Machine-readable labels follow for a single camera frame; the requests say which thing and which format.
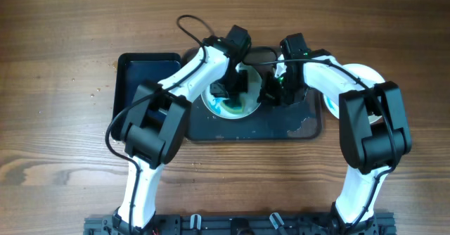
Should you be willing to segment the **green yellow sponge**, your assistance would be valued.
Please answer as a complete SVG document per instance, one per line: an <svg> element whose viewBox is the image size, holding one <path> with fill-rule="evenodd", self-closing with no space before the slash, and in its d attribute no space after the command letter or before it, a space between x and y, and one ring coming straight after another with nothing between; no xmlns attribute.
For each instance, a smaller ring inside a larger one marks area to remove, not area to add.
<svg viewBox="0 0 450 235"><path fill-rule="evenodd" d="M221 107L232 114L240 114L245 110L245 99L244 98L232 98L224 99L220 102Z"/></svg>

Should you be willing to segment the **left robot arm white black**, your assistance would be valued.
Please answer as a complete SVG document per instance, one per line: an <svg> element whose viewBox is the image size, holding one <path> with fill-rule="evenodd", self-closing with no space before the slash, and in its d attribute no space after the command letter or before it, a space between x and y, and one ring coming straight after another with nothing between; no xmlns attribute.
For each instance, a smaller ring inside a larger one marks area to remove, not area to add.
<svg viewBox="0 0 450 235"><path fill-rule="evenodd" d="M192 102L215 82L234 82L236 66L247 45L201 45L197 54L173 75L158 82L144 79L132 102L115 112L105 133L124 142L120 157L129 164L124 200L112 216L113 230L121 234L153 231L155 195L167 163L178 152L188 129Z"/></svg>

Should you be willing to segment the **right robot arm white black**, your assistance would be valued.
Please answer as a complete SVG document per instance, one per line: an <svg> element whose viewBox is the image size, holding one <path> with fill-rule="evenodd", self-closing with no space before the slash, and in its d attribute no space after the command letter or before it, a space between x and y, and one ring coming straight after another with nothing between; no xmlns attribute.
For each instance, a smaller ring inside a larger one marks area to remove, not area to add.
<svg viewBox="0 0 450 235"><path fill-rule="evenodd" d="M375 221L374 205L387 176L412 148L400 88L380 82L379 73L362 65L342 65L326 50L302 51L272 61L275 78L285 84L299 70L302 84L320 91L338 106L340 149L348 164L340 195L333 202L328 232L366 231Z"/></svg>

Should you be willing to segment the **white plate blue stain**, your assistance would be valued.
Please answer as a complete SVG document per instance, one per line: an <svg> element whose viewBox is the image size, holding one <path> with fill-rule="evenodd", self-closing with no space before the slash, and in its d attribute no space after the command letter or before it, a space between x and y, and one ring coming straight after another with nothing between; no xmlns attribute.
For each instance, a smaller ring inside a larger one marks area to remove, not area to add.
<svg viewBox="0 0 450 235"><path fill-rule="evenodd" d="M213 95L210 94L209 87L201 94L201 99L206 108L217 117L227 120L241 119L255 112L260 106L260 103L257 102L257 97L259 96L259 90L261 89L262 83L260 74L252 66L245 65L243 63L238 64L238 69L248 71L248 92L241 93L236 97L245 99L245 110L243 113L232 114L225 111L221 107L220 102L228 98L213 97Z"/></svg>
<svg viewBox="0 0 450 235"><path fill-rule="evenodd" d="M372 87L375 83L380 84L385 82L385 79L381 74L375 71L373 68L367 65L362 65L358 63L349 63L342 66L345 70L352 73L355 77L360 77L363 82L368 86ZM339 107L325 94L322 95L323 101L325 103L328 111L335 117L339 118Z"/></svg>

